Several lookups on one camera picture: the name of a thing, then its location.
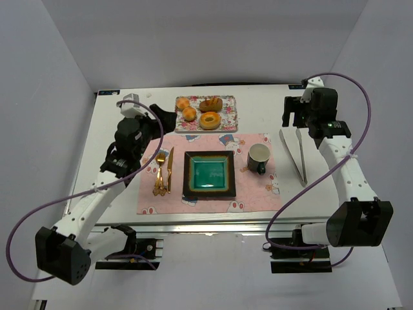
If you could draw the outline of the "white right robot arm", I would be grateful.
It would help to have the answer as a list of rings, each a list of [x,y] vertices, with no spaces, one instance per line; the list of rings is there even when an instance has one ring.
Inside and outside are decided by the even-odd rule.
[[[371,189],[353,149],[351,133],[344,121],[338,121],[338,94],[332,88],[314,88],[307,99],[286,97],[283,124],[307,128],[316,148],[324,157],[339,198],[339,207],[325,223],[304,224],[304,245],[333,247],[376,247],[393,215],[390,202],[382,201]]]

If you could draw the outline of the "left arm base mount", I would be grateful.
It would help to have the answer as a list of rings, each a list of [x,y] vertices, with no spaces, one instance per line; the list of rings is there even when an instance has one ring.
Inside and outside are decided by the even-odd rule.
[[[126,237],[125,244],[121,251],[110,255],[117,258],[96,262],[97,270],[157,270],[163,254],[163,239],[138,236],[133,228],[124,224],[112,225],[110,228],[116,232],[122,232],[123,236]]]

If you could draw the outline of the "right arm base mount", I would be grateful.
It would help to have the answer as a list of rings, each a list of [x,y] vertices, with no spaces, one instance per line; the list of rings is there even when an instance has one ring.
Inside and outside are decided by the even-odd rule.
[[[273,274],[331,273],[330,252],[324,247],[313,249],[305,244],[302,223],[283,224],[266,228],[266,242],[262,250],[270,254],[270,269]]]

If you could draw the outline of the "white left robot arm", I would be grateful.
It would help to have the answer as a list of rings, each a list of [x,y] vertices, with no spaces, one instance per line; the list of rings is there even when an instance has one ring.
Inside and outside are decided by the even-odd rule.
[[[127,188],[141,170],[141,158],[152,140],[174,131],[177,114],[156,104],[149,116],[140,104],[123,112],[114,142],[107,149],[90,194],[82,195],[77,205],[50,229],[40,228],[35,235],[37,266],[40,270],[71,285],[78,284],[90,266],[104,258],[136,255],[136,231],[117,224],[91,236],[98,219]]]

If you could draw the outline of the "metal tongs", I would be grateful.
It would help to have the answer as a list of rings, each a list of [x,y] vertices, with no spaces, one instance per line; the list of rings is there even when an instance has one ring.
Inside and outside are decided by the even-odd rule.
[[[292,129],[280,129],[279,138],[301,186],[306,187],[308,179],[301,131],[296,129],[292,132]]]

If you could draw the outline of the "brown striped bread loaf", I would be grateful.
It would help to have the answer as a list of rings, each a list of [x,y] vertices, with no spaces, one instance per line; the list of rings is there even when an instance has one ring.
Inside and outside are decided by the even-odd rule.
[[[204,112],[219,112],[223,107],[223,100],[221,98],[211,98],[202,101],[199,104],[199,109]]]

